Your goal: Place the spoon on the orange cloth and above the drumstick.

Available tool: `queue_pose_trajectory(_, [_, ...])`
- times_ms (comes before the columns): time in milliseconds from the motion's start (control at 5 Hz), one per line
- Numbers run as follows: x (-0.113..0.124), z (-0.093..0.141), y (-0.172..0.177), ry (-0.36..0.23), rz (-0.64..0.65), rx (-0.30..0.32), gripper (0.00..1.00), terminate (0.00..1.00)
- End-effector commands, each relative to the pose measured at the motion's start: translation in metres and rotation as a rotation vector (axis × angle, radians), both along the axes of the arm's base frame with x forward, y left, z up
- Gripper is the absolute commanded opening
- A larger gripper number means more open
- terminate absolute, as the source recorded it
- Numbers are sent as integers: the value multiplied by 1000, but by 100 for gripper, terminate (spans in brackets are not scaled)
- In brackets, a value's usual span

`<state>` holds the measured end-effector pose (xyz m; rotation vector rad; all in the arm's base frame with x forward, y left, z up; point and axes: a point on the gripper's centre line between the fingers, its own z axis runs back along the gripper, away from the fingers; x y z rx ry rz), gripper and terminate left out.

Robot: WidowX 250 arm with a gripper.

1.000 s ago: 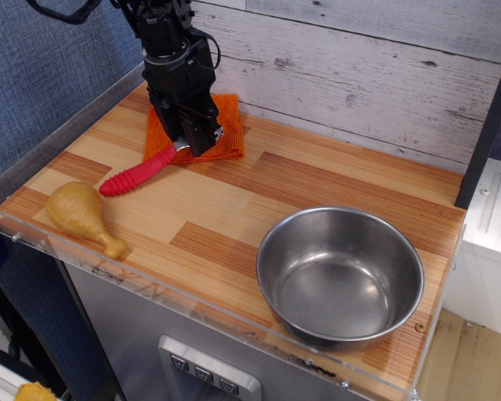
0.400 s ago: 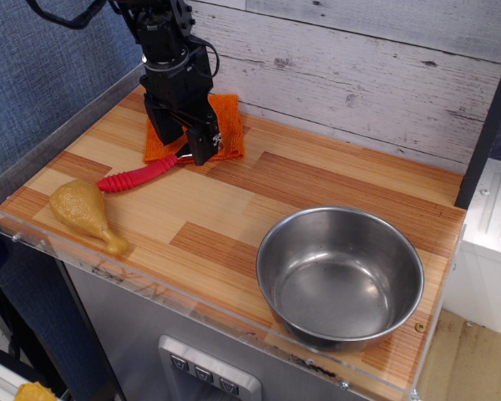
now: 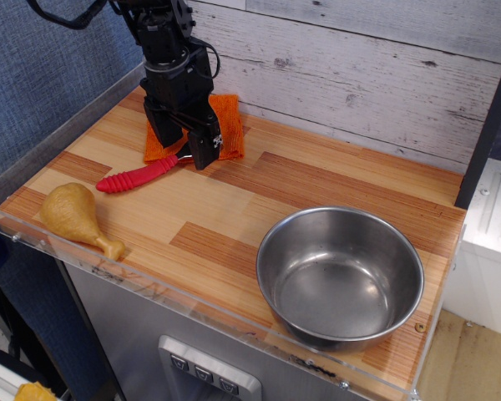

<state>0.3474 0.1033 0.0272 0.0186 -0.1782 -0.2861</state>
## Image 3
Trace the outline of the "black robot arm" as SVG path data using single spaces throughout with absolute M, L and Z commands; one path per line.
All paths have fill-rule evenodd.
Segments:
M 168 148 L 188 132 L 184 147 L 203 170 L 220 157 L 222 134 L 210 106 L 220 60 L 211 69 L 209 43 L 192 36 L 193 8 L 184 1 L 112 1 L 142 48 L 144 110 L 159 143 Z

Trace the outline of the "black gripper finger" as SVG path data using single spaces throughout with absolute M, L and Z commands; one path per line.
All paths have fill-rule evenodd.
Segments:
M 197 170 L 204 170 L 219 159 L 223 139 L 217 121 L 213 124 L 191 129 L 187 134 L 187 138 Z
M 169 109 L 153 99 L 144 100 L 144 111 L 157 140 L 164 148 L 183 138 L 185 114 Z

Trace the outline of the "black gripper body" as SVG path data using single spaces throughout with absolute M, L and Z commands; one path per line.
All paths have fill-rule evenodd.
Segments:
M 218 74 L 210 67 L 208 52 L 213 49 L 204 41 L 189 41 L 169 62 L 144 60 L 145 77 L 140 83 L 144 99 L 185 114 L 183 129 L 188 131 L 219 123 L 209 103 L 213 79 Z

